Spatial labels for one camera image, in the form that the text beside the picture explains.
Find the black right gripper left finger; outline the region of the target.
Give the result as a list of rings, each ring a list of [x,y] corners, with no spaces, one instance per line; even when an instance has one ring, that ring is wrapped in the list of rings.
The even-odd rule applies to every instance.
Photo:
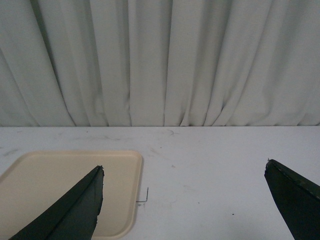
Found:
[[[96,166],[12,240],[90,240],[103,203],[104,169]]]

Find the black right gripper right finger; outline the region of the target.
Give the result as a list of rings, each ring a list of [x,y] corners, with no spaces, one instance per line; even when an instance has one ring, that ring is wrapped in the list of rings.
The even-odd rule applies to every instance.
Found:
[[[269,159],[264,177],[272,198],[295,240],[320,238],[320,186]]]

